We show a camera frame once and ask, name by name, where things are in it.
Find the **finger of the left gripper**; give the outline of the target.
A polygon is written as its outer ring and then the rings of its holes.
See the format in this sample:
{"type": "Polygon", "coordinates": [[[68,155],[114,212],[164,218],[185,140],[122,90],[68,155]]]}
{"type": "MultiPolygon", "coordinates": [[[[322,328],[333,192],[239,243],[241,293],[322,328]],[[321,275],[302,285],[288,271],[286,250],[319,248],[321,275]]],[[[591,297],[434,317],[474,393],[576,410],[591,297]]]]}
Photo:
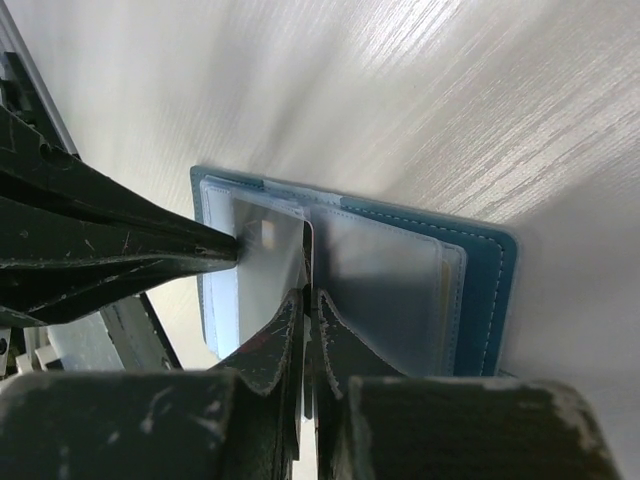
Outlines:
{"type": "Polygon", "coordinates": [[[127,189],[49,144],[6,108],[1,109],[1,198],[77,220],[184,241],[196,254],[209,258],[235,260],[238,255],[232,236],[127,189]]]}
{"type": "Polygon", "coordinates": [[[172,280],[227,270],[237,259],[235,252],[224,257],[201,250],[107,263],[6,267],[1,270],[1,326],[69,323],[172,280]]]}

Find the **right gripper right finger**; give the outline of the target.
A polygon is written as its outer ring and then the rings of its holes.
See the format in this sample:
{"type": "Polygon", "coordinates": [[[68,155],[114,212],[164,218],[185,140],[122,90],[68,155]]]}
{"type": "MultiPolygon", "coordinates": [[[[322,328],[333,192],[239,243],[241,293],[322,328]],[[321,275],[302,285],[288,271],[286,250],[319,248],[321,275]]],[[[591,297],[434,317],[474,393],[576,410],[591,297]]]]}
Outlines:
{"type": "Polygon", "coordinates": [[[572,387],[511,377],[401,374],[312,307],[322,479],[616,479],[595,415],[572,387]]]}

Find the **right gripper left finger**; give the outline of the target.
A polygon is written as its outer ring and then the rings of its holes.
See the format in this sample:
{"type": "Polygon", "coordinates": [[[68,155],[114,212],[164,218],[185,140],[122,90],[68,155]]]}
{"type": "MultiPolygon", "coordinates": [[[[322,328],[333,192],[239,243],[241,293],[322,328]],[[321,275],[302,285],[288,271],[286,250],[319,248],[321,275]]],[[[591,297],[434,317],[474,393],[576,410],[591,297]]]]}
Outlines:
{"type": "Polygon", "coordinates": [[[288,479],[304,293],[206,371],[40,372],[1,395],[5,479],[288,479]]]}

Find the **blue leather card holder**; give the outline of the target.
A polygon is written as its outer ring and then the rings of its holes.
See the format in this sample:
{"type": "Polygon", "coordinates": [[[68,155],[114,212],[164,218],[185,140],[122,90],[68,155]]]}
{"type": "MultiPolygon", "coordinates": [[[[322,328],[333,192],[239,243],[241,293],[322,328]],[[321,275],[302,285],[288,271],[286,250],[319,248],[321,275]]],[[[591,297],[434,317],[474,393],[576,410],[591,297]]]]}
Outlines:
{"type": "MultiPolygon", "coordinates": [[[[515,237],[491,225],[263,177],[195,166],[196,220],[236,239],[235,192],[295,201],[310,283],[328,293],[343,322],[408,376],[495,373],[518,260],[515,237]],[[440,315],[441,267],[454,267],[449,315],[440,315]]],[[[220,358],[238,348],[235,267],[202,275],[204,338],[220,358]]]]}

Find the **grey card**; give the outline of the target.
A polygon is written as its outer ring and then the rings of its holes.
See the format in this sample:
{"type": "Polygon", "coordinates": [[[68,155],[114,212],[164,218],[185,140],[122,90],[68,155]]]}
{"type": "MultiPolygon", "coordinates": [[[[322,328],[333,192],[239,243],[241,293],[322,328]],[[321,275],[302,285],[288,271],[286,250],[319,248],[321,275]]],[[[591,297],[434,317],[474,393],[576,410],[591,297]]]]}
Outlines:
{"type": "Polygon", "coordinates": [[[235,192],[234,233],[238,348],[224,360],[248,388],[270,396],[298,395],[301,374],[291,366],[304,352],[304,288],[310,283],[306,209],[295,201],[235,192]]]}

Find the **gold card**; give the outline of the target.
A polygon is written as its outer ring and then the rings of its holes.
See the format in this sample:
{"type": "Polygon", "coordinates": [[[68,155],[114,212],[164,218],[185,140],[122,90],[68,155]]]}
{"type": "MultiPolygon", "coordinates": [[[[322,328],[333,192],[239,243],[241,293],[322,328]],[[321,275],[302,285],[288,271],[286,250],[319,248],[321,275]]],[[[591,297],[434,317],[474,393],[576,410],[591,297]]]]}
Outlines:
{"type": "Polygon", "coordinates": [[[454,267],[448,260],[442,261],[441,267],[441,294],[440,294],[440,315],[449,315],[450,305],[453,300],[455,289],[454,267]]]}

